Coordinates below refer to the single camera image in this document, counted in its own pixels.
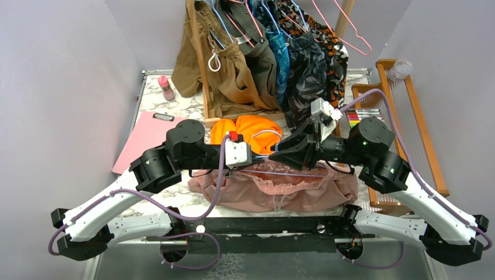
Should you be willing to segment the blue wire hanger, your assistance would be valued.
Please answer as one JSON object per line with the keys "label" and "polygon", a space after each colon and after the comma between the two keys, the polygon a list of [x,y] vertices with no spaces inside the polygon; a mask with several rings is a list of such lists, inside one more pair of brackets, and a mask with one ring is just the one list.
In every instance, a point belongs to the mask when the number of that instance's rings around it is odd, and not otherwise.
{"label": "blue wire hanger", "polygon": [[[268,155],[272,152],[269,151],[272,145],[277,145],[283,140],[283,134],[280,129],[264,129],[254,134],[250,134],[247,131],[242,135],[249,144],[252,144],[255,151],[261,153],[262,159],[268,159]],[[245,168],[236,171],[235,174],[249,174],[249,175],[275,175],[275,176],[299,176],[299,177],[324,177],[333,176],[335,171],[330,171],[328,167],[320,166],[314,170],[297,171],[295,169],[278,164],[276,162],[265,162],[265,165],[259,164],[255,167]]]}

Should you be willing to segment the pink shorts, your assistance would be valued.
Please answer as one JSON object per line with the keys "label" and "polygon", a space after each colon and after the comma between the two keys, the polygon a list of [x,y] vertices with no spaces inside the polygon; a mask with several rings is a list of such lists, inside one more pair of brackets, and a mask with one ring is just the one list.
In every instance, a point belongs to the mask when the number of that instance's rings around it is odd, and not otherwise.
{"label": "pink shorts", "polygon": [[357,200],[356,176],[348,174],[346,169],[331,168],[322,163],[314,169],[320,166],[328,167],[330,171],[336,172],[335,175],[324,177],[238,175],[234,171],[219,183],[218,171],[200,170],[193,174],[187,184],[192,192],[202,194],[207,201],[212,201],[218,190],[217,205],[245,212],[286,210],[312,213],[327,211]]}

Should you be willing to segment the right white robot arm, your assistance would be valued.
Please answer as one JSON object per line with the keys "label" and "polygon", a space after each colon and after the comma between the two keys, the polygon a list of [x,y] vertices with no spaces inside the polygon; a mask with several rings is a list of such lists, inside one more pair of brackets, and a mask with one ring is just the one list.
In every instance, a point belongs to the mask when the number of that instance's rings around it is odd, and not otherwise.
{"label": "right white robot arm", "polygon": [[336,223],[344,237],[396,239],[453,267],[479,261],[484,247],[477,236],[487,231],[489,220],[454,207],[429,187],[404,158],[390,151],[394,140],[395,134],[376,117],[361,120],[347,138],[324,136],[320,124],[306,120],[296,133],[272,146],[269,159],[297,170],[313,169],[318,161],[361,166],[361,181],[417,215],[398,218],[347,206]]}

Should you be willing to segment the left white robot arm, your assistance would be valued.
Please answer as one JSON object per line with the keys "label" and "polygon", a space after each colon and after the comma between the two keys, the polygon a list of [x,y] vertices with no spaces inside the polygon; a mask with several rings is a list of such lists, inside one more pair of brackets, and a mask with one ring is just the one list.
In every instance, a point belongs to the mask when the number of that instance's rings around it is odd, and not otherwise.
{"label": "left white robot arm", "polygon": [[165,141],[147,149],[111,185],[73,208],[57,208],[51,213],[56,231],[48,252],[83,261],[98,256],[109,245],[144,236],[177,239],[183,234],[183,222],[202,220],[203,216],[184,216],[167,206],[159,215],[142,222],[125,221],[121,213],[182,180],[182,171],[218,171],[218,180],[230,171],[259,164],[264,156],[252,150],[237,132],[226,132],[219,145],[204,141],[205,128],[197,120],[183,120],[166,132]]}

